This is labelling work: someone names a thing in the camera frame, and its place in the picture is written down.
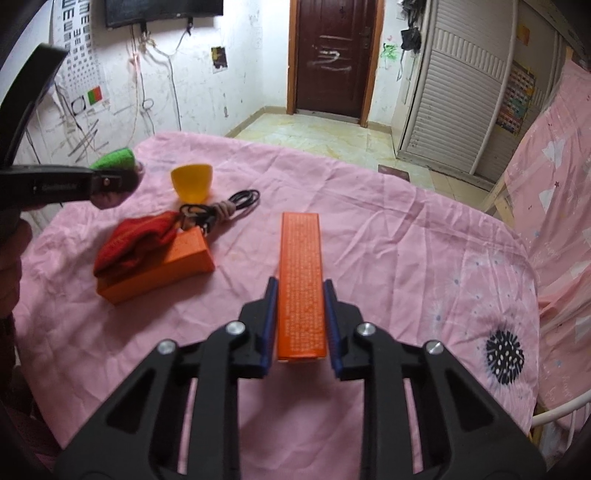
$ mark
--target white wardrobe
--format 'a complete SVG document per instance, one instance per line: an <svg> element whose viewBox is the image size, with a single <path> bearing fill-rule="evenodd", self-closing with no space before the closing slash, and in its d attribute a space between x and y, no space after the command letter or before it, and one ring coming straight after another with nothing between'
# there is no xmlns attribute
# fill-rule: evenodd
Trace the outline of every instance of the white wardrobe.
<svg viewBox="0 0 591 480"><path fill-rule="evenodd" d="M405 58L392 120L397 157L490 186L549 98L566 42L522 0L431 0L422 34L422 51ZM513 62L535 76L518 135L496 125Z"/></svg>

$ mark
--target silver screw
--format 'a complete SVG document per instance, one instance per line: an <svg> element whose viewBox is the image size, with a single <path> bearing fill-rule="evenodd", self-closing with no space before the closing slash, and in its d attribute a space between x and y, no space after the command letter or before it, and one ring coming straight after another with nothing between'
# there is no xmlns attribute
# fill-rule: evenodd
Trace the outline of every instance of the silver screw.
<svg viewBox="0 0 591 480"><path fill-rule="evenodd" d="M364 337L372 336L375 333L375 325L373 323L362 323L357 326L357 333Z"/></svg>
<svg viewBox="0 0 591 480"><path fill-rule="evenodd" d="M445 347L439 340L431 340L430 342L427 342L427 352L431 355L439 355L440 353L443 353L444 350Z"/></svg>
<svg viewBox="0 0 591 480"><path fill-rule="evenodd" d="M158 353L162 355L169 355L173 353L176 350L176 348L177 345L172 340L162 340L158 344Z"/></svg>
<svg viewBox="0 0 591 480"><path fill-rule="evenodd" d="M230 335L242 335L244 333L244 331L246 330L246 325L244 325L242 322L230 322L226 325L226 331L230 334Z"/></svg>

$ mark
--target pink blanket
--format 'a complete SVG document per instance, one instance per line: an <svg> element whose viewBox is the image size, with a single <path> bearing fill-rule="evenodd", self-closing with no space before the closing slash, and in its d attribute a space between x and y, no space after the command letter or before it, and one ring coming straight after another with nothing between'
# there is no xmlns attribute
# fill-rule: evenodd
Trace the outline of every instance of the pink blanket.
<svg viewBox="0 0 591 480"><path fill-rule="evenodd" d="M61 445L159 340L203 340L263 295L277 273L283 211L320 214L324 274L341 300L402 342L442 340L529 428L534 273L502 223L396 177L286 148L162 134L136 153L147 172L132 198L103 212L66 206L24 260L21 360ZM169 172L187 163L214 166L215 199L256 188L260 206L209 238L214 274L111 306L95 293L99 247L122 219L175 208ZM267 379L241 382L244 478L357 478L362 403L360 383L339 383L327 361L275 364Z"/></svg>
<svg viewBox="0 0 591 480"><path fill-rule="evenodd" d="M591 389L591 73L564 65L555 98L505 173L515 230L538 276L540 398ZM582 426L583 412L578 415ZM570 417L563 420L568 427Z"/></svg>

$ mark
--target door frame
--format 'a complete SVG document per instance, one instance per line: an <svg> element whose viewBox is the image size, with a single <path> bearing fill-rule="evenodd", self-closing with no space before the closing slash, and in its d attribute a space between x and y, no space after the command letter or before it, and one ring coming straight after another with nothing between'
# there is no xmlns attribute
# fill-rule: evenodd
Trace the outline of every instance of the door frame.
<svg viewBox="0 0 591 480"><path fill-rule="evenodd" d="M361 106L361 118L359 125L364 128L368 126L369 109L371 108L374 96L375 76L378 71L379 47L384 29L384 11L386 0L376 0L374 32L369 50L369 70ZM296 112L297 94L297 45L299 40L300 23L300 0L290 0L290 36L289 36L289 57L287 67L287 114L293 115Z"/></svg>

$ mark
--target long orange box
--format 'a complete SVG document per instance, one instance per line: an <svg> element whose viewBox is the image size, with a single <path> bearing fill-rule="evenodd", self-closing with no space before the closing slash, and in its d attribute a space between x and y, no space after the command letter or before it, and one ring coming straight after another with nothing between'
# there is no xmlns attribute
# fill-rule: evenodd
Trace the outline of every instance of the long orange box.
<svg viewBox="0 0 591 480"><path fill-rule="evenodd" d="M322 278L318 214L284 213L277 325L280 361L326 356Z"/></svg>
<svg viewBox="0 0 591 480"><path fill-rule="evenodd" d="M172 244L151 252L129 274L99 279L96 291L117 305L195 274L213 272L215 268L201 229L193 228L178 234Z"/></svg>

